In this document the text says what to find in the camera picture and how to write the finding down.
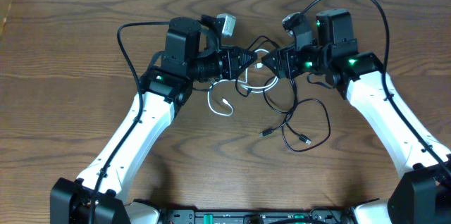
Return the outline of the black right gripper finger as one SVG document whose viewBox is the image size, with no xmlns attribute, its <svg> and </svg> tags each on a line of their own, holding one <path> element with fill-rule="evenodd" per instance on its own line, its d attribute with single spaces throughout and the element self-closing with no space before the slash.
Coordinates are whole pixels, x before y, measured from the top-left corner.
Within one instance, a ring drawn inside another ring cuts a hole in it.
<svg viewBox="0 0 451 224">
<path fill-rule="evenodd" d="M 282 70 L 277 61 L 262 61 L 262 64 L 266 66 L 275 76 L 281 76 Z"/>
<path fill-rule="evenodd" d="M 274 49 L 261 58 L 263 64 L 278 64 L 280 60 L 280 49 Z"/>
</svg>

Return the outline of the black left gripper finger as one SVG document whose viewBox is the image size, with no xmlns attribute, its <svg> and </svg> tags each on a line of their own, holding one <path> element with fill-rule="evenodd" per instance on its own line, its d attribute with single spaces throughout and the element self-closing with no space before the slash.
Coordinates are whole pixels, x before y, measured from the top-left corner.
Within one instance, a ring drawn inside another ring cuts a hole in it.
<svg viewBox="0 0 451 224">
<path fill-rule="evenodd" d="M 249 66 L 247 66 L 246 68 L 244 68 L 240 74 L 239 77 L 241 77 L 242 79 L 247 79 L 248 77 L 248 72 L 250 69 L 253 69 L 254 64 L 250 64 Z"/>
<path fill-rule="evenodd" d="M 258 55 L 254 51 L 238 48 L 237 59 L 239 64 L 253 64 L 258 59 Z"/>
</svg>

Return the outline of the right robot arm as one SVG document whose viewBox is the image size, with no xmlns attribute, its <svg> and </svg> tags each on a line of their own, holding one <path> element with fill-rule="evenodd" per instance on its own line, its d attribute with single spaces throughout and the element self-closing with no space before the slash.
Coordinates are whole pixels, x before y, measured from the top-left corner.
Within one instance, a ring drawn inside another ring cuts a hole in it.
<svg viewBox="0 0 451 224">
<path fill-rule="evenodd" d="M 360 112 L 389 153 L 400 181 L 387 200 L 352 208 L 355 223 L 449 223 L 450 177 L 429 154 L 450 164 L 450 150 L 412 113 L 397 93 L 383 64 L 360 52 L 346 9 L 316 15 L 318 36 L 307 19 L 293 13 L 283 27 L 293 44 L 262 58 L 275 76 L 293 79 L 303 73 L 325 75 L 326 82 Z"/>
</svg>

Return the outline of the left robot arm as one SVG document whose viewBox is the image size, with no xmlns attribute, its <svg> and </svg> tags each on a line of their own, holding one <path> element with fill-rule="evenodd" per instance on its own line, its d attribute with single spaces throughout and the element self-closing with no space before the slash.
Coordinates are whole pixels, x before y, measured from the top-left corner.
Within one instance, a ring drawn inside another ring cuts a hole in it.
<svg viewBox="0 0 451 224">
<path fill-rule="evenodd" d="M 51 223 L 158 223 L 149 204 L 126 204 L 133 180 L 159 135 L 187 102 L 195 81 L 235 80 L 257 55 L 223 45 L 236 19 L 222 13 L 166 24 L 166 44 L 142 76 L 127 116 L 101 153 L 75 180 L 59 178 L 50 193 Z"/>
</svg>

